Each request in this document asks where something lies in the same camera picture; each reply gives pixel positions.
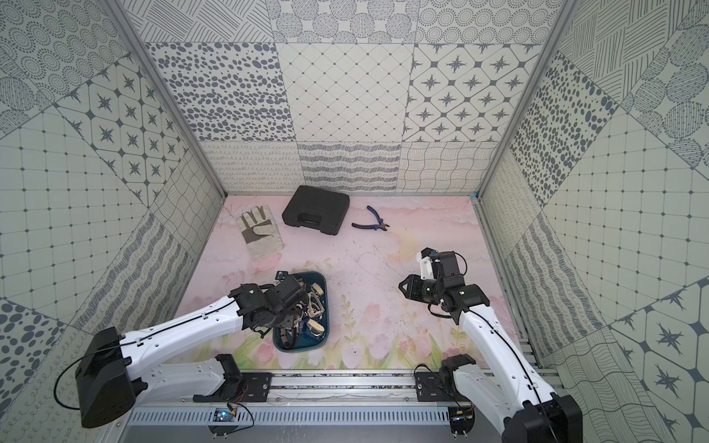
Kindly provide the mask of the beige strap gold watch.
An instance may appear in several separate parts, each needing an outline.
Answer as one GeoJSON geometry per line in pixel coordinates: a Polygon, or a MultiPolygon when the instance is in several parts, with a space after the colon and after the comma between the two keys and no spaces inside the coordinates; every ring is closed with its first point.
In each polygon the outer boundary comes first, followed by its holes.
{"type": "Polygon", "coordinates": [[[319,319],[326,311],[322,302],[323,289],[319,284],[311,284],[308,292],[308,315],[312,319],[319,319]]]}

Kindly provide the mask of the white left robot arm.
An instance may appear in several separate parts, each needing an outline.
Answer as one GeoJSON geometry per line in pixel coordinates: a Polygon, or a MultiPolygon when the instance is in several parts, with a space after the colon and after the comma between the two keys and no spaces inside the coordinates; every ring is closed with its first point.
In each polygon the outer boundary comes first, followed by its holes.
{"type": "Polygon", "coordinates": [[[203,363],[172,365],[186,350],[241,330],[265,336],[293,329],[321,315],[326,291],[316,282],[287,274],[274,284],[242,284],[228,295],[182,317],[142,330],[97,332],[70,364],[74,370],[81,426],[105,426],[142,402],[190,398],[233,405],[252,389],[232,354],[203,363]]]}

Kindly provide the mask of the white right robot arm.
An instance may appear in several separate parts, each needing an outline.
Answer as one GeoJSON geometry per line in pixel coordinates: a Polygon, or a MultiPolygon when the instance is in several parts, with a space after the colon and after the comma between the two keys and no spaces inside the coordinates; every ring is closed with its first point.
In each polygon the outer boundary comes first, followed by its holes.
{"type": "Polygon", "coordinates": [[[501,326],[489,298],[467,284],[454,251],[425,248],[420,271],[400,282],[408,300],[439,306],[475,343],[492,374],[467,354],[442,361],[441,387],[451,400],[464,398],[484,415],[504,442],[581,442],[583,413],[570,395],[560,395],[524,358],[501,326]]]}

